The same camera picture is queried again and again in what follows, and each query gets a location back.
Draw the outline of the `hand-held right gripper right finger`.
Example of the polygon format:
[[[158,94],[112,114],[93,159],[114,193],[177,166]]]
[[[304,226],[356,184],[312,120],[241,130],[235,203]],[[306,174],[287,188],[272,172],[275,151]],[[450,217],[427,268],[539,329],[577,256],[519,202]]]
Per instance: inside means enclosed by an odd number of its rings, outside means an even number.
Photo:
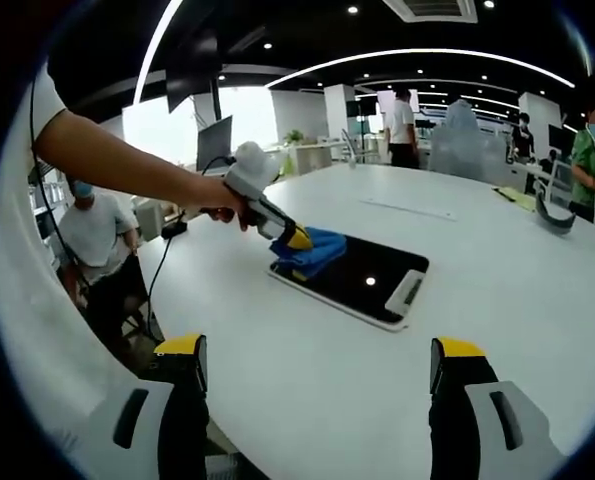
[[[549,479],[567,457],[544,412],[478,346],[431,342],[432,479]]]

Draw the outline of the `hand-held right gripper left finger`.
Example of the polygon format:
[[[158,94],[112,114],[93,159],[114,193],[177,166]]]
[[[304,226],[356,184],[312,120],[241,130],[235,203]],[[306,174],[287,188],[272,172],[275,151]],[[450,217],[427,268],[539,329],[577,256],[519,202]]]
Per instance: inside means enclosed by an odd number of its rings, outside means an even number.
[[[117,387],[84,424],[89,479],[205,479],[209,413],[203,334],[155,348],[143,376]]]

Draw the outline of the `person's left hand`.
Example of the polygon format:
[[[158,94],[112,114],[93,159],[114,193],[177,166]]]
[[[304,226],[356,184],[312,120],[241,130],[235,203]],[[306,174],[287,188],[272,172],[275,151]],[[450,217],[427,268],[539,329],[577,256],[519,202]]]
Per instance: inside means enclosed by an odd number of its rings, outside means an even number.
[[[198,205],[215,221],[231,223],[236,220],[242,232],[246,232],[248,203],[246,199],[229,188],[218,178],[200,177],[197,182]]]

